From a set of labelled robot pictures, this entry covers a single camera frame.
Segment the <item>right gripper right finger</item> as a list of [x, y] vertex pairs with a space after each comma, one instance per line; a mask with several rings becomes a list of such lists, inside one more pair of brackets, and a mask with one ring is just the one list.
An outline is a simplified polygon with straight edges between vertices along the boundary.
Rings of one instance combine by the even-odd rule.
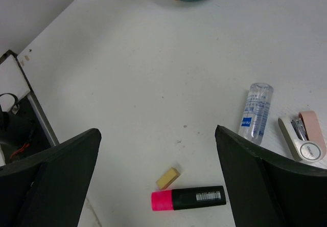
[[326, 226], [326, 170], [295, 162], [223, 126], [215, 139], [236, 226]]

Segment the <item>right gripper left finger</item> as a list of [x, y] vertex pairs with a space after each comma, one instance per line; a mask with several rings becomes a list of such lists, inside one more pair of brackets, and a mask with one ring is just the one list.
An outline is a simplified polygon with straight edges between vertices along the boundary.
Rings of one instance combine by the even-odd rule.
[[77, 226], [101, 133], [89, 129], [1, 167], [1, 226]]

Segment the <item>small tan eraser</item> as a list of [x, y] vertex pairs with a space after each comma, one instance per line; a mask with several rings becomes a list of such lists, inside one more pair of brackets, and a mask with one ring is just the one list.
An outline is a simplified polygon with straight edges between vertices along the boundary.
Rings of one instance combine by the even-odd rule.
[[179, 176], [179, 171], [172, 167], [156, 181], [156, 184], [160, 190], [164, 190], [170, 186]]

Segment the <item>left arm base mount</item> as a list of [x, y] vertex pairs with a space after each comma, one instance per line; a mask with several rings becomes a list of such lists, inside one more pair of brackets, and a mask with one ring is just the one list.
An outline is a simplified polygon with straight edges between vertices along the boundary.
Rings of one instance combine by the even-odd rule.
[[59, 141], [12, 50], [1, 56], [1, 160], [10, 164]]

